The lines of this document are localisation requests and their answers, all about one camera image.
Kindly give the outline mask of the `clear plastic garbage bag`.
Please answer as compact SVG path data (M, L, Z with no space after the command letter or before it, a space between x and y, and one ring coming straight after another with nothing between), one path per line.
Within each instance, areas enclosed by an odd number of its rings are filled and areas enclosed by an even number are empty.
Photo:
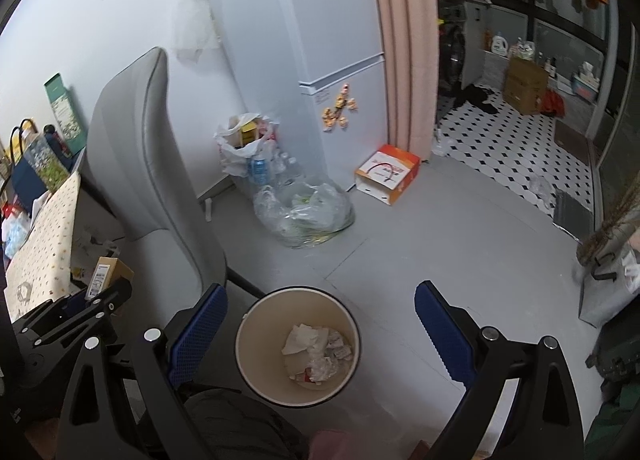
M356 218L346 191L324 176L263 186L254 194L253 208L262 226L291 249L327 242Z

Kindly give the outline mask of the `white mesh bag hanging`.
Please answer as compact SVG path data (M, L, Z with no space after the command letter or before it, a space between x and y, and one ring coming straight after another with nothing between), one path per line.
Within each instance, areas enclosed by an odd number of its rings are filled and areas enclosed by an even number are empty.
M197 62L220 47L209 0L172 0L170 32L170 48L183 61Z

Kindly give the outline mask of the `pink curtain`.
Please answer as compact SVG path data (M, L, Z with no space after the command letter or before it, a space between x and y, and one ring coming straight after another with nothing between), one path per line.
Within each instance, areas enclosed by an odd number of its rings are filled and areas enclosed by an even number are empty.
M437 0L377 0L388 141L422 161L432 155L438 89Z

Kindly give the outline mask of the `orange white cardboard box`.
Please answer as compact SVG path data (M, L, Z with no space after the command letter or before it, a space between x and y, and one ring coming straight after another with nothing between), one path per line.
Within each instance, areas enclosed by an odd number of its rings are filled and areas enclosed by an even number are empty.
M383 145L356 169L356 189L392 206L418 176L420 164L415 154Z

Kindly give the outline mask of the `white detergent bottle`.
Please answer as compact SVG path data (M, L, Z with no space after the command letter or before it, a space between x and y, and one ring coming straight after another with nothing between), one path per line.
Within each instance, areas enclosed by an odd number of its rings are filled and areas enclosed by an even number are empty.
M500 33L496 34L491 40L491 53L500 57L509 55L509 43Z

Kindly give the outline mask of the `navy tote bag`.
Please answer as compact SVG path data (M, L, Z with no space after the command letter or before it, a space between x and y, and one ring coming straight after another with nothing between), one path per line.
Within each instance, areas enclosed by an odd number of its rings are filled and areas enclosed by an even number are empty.
M30 119L21 120L11 132L11 138L14 136L17 136L17 144L11 142L10 146L11 183L18 201L30 215L34 201L48 190L32 162L45 161L54 157L54 153Z

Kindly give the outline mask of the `blue tissue pack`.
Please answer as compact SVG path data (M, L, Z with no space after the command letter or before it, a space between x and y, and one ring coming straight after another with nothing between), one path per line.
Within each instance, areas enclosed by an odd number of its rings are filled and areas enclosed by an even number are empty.
M30 232L30 220L25 213L11 214L1 225L4 255L12 260L24 246Z

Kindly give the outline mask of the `cream round trash bin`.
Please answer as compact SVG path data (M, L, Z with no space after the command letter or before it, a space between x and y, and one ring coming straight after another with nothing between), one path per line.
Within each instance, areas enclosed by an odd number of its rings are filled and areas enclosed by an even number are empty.
M273 291L243 316L234 356L245 383L277 406L318 406L346 388L362 346L355 318L311 287Z

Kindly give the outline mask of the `small brown labelled box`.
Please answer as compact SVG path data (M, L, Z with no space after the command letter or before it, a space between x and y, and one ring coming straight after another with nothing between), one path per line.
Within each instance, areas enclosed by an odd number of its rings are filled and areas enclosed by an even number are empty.
M101 256L93 269L85 299L92 301L120 278L131 280L134 278L134 271L119 258Z

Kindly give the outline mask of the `dark trouser knee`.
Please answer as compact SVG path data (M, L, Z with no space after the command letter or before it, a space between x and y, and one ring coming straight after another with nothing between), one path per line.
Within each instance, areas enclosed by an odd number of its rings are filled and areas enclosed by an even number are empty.
M223 388L191 396L186 412L217 459L302 459L306 436L277 411Z

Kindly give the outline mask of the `green tall box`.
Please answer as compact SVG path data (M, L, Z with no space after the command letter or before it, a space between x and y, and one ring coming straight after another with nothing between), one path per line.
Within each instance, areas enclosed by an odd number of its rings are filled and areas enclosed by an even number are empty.
M76 156L87 143L87 131L62 76L57 73L44 83L52 113L70 152Z

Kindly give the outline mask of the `printed paper ball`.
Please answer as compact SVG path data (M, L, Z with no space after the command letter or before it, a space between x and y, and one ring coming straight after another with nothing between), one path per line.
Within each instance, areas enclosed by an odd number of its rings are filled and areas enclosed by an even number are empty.
M326 356L338 362L350 362L352 360L352 346L338 331L330 329L326 341Z

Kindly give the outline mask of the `white refrigerator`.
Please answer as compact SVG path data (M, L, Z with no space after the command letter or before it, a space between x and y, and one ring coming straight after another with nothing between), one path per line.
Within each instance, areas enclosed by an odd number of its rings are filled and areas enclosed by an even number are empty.
M279 142L311 174L344 189L387 140L384 52L376 0L209 0L251 113L277 120ZM321 113L344 83L358 110L325 132Z

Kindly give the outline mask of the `torn red white carton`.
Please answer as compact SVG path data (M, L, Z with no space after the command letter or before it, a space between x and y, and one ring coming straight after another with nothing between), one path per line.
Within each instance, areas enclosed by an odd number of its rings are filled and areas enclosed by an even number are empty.
M320 385L332 379L340 363L331 357L307 358L291 356L285 361L288 377L297 383Z

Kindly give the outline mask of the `white plastic wrapper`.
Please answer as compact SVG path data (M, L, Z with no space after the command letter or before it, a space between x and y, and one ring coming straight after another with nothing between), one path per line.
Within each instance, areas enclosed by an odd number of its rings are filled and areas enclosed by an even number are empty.
M306 324L296 324L282 347L284 356L307 352L311 355L323 355L326 350L329 328L311 327Z

